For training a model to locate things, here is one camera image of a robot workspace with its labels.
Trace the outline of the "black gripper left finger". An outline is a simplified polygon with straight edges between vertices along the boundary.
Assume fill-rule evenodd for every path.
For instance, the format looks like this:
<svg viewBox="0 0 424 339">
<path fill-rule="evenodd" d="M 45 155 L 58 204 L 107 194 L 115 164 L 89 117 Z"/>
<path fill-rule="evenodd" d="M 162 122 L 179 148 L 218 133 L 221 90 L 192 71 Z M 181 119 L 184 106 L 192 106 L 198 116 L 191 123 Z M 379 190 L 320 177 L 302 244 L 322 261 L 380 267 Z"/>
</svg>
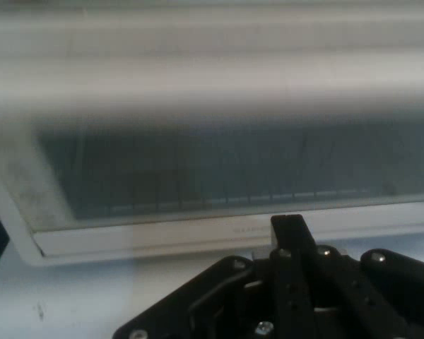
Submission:
<svg viewBox="0 0 424 339">
<path fill-rule="evenodd" d="M 288 338 L 289 217 L 268 258 L 227 256 L 119 327 L 114 338 Z"/>
</svg>

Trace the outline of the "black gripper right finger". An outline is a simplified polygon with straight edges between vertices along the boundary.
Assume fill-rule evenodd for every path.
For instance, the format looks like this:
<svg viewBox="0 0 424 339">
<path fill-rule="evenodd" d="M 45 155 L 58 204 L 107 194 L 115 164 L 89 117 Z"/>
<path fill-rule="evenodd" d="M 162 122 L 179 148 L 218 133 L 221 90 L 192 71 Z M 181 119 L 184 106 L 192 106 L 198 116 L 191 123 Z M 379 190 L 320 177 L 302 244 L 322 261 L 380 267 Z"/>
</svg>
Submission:
<svg viewBox="0 0 424 339">
<path fill-rule="evenodd" d="M 424 338 L 424 262 L 386 249 L 356 261 L 285 218 L 287 338 Z"/>
</svg>

